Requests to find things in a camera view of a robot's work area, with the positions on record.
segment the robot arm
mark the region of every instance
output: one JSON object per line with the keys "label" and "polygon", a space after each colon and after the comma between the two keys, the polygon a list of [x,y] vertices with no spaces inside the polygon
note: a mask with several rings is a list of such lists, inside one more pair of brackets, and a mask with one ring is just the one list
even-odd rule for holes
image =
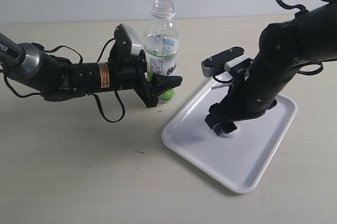
{"label": "robot arm", "polygon": [[[46,101],[64,101],[93,95],[103,118],[108,122],[116,122],[104,116],[96,93],[114,91],[123,108],[123,115],[120,118],[122,119],[125,110],[118,90],[133,89],[146,107],[155,107],[157,97],[179,86],[182,77],[154,74],[151,82],[148,82],[145,78],[147,69],[145,52],[136,33],[127,25],[120,24],[115,29],[114,36],[108,41],[109,43],[115,40],[108,62],[99,63],[97,60],[96,63],[83,63],[83,58],[78,53],[80,62],[72,64],[67,58],[48,54],[66,46],[45,50],[42,45],[36,43],[15,44],[0,33],[0,64],[3,67],[0,71],[4,74],[5,84],[20,98],[41,95]],[[7,78],[39,92],[19,95]]]}
{"label": "robot arm", "polygon": [[[337,56],[337,0],[312,11],[303,5],[295,18],[272,23],[262,32],[259,53],[254,60],[244,56],[240,47],[233,47],[202,62],[204,76],[215,77],[227,71],[233,77],[227,95],[209,109],[205,121],[217,135],[236,130],[240,120],[258,118],[276,106],[275,97],[297,74],[314,75],[323,70],[323,62]],[[301,68],[316,64],[320,68],[303,72]]]}

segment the plastic tray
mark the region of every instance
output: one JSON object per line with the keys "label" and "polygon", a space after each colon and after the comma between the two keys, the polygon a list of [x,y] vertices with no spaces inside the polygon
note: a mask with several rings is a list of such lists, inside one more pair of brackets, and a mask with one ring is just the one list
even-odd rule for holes
{"label": "plastic tray", "polygon": [[[220,79],[228,79],[225,73]],[[217,136],[204,119],[209,107],[219,102],[227,87],[209,81],[166,125],[163,143],[178,155],[229,188],[244,194],[252,191],[293,120],[297,106],[291,99],[277,96],[277,106],[258,119],[239,122],[233,138]]]}

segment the beige table surface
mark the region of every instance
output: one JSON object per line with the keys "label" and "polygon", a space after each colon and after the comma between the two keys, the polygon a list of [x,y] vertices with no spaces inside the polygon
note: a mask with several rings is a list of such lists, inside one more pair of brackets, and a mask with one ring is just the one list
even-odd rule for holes
{"label": "beige table surface", "polygon": [[[0,223],[336,223],[337,63],[286,86],[282,93],[299,111],[249,194],[232,194],[161,141],[163,127],[207,82],[202,60],[232,46],[254,57],[262,29],[290,18],[180,20],[177,67],[184,80],[176,98],[146,109],[133,91],[123,91],[126,116],[118,124],[101,118],[93,97],[20,99],[1,80]],[[119,23],[2,25],[0,32],[46,49],[68,45],[93,62]],[[146,22],[125,23],[142,37]],[[63,49],[56,55],[78,60]],[[101,98],[106,115],[117,118],[114,94]]]}

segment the orange warning label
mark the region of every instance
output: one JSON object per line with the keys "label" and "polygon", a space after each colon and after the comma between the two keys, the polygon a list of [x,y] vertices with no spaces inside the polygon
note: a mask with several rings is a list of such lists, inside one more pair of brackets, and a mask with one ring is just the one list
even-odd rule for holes
{"label": "orange warning label", "polygon": [[109,88],[110,87],[110,75],[109,69],[106,63],[98,63],[101,73],[101,88]]}

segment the clear plastic bottle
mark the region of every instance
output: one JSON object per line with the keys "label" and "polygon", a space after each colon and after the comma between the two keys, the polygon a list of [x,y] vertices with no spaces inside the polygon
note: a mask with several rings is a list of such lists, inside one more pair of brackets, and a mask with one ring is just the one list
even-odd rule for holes
{"label": "clear plastic bottle", "polygon": [[[156,0],[152,6],[152,18],[145,31],[144,49],[147,60],[147,80],[153,73],[160,75],[176,75],[176,65],[180,50],[178,28],[176,24],[174,5],[170,0]],[[176,88],[163,93],[159,103],[172,100]]]}

